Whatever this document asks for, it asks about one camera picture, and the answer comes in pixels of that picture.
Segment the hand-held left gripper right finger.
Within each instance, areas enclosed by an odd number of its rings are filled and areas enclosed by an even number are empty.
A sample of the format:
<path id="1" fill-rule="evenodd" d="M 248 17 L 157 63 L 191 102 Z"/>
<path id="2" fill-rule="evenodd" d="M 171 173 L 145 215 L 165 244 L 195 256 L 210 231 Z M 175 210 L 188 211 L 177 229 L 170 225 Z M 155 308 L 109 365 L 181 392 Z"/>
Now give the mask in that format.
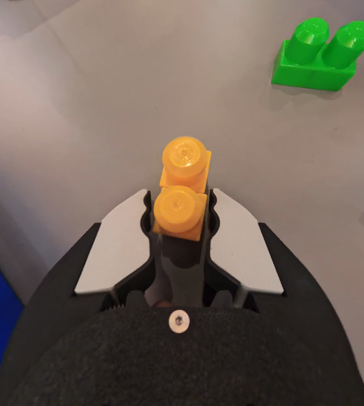
<path id="1" fill-rule="evenodd" d="M 210 190 L 209 241 L 204 279 L 214 291 L 239 289 L 281 295 L 280 277 L 260 229 L 244 206 L 218 188 Z"/>

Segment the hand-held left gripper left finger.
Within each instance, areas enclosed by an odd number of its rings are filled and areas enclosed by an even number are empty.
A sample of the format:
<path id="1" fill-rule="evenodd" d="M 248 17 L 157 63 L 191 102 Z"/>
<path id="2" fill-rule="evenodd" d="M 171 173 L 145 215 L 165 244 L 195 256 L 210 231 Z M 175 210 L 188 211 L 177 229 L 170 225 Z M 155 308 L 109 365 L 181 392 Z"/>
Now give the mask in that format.
<path id="1" fill-rule="evenodd" d="M 103 218 L 74 289 L 77 295 L 127 296 L 153 284 L 151 210 L 151 193 L 142 189 Z"/>

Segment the orange mega block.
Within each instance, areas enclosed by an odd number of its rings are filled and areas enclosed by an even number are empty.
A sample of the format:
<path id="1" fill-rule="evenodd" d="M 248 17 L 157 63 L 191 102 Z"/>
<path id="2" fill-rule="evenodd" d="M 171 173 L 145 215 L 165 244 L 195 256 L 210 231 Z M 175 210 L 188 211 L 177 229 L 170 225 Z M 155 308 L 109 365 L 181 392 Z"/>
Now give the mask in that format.
<path id="1" fill-rule="evenodd" d="M 154 202 L 152 231 L 169 237 L 199 242 L 201 238 L 207 194 L 189 187 L 163 187 Z"/>
<path id="2" fill-rule="evenodd" d="M 181 136 L 169 142 L 162 154 L 160 187 L 186 186 L 204 194 L 210 169 L 211 151 L 198 139 Z"/>

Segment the green mega block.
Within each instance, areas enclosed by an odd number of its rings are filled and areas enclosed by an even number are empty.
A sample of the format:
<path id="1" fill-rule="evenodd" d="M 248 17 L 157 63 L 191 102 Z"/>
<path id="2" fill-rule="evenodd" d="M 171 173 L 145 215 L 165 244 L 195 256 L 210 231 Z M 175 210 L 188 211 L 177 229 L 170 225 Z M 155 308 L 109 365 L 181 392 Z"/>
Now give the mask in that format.
<path id="1" fill-rule="evenodd" d="M 271 84 L 337 92 L 355 75 L 364 52 L 364 21 L 339 28 L 330 42 L 322 18 L 300 23 L 283 41 L 274 61 Z"/>

